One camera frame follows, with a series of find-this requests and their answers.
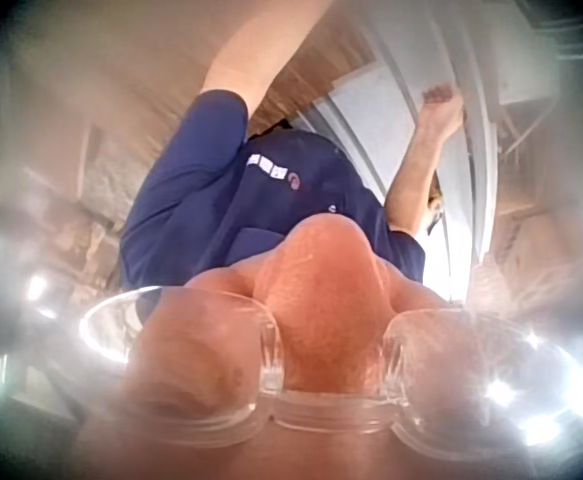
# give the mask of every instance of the forearm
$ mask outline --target forearm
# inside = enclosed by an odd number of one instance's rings
[[[269,0],[220,50],[202,91],[230,90],[258,108],[275,77],[289,62],[332,0]]]
[[[443,143],[439,136],[421,130],[414,134],[384,205],[392,231],[403,231],[414,237],[418,233]]]

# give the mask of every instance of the fist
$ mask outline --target fist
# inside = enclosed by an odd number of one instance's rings
[[[424,104],[418,116],[418,132],[438,141],[446,141],[462,126],[464,100],[449,85],[424,92]]]

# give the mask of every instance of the clear plastic glasses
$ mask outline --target clear plastic glasses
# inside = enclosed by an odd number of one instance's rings
[[[556,433],[575,367],[515,324],[423,310],[398,315],[372,346],[373,388],[296,391],[284,383],[284,338],[265,306],[183,287],[106,300],[77,334],[50,365],[89,415],[196,447],[245,441],[273,417],[316,432],[391,428],[431,457],[489,458]]]

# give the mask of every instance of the shirt sleeve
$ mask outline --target shirt sleeve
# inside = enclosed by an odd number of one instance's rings
[[[405,277],[422,283],[426,254],[422,246],[405,232],[389,232],[389,243],[396,267]]]
[[[244,142],[247,122],[246,104],[233,92],[213,90],[193,102],[129,213],[120,243],[125,285],[137,283],[174,210],[229,167]]]

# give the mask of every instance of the shirt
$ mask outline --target shirt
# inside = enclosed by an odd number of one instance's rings
[[[275,248],[300,221],[325,212],[354,220],[378,256],[422,282],[424,250],[389,230],[338,147],[300,130],[245,142],[247,121],[235,93],[194,101],[129,213],[120,245],[125,287],[184,285]]]

